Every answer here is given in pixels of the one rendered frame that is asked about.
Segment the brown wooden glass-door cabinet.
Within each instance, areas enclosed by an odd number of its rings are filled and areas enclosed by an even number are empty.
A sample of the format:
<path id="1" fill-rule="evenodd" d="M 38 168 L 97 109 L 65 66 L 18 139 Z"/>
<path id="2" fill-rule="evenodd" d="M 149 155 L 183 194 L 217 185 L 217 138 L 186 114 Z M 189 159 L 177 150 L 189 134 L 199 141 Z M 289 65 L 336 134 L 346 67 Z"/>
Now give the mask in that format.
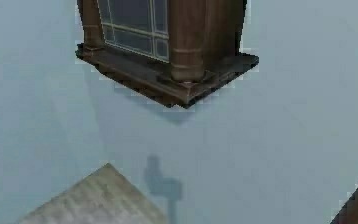
<path id="1" fill-rule="evenodd" d="M 247 0 L 76 0 L 76 56 L 166 106 L 189 108 L 254 68 L 239 51 Z"/>

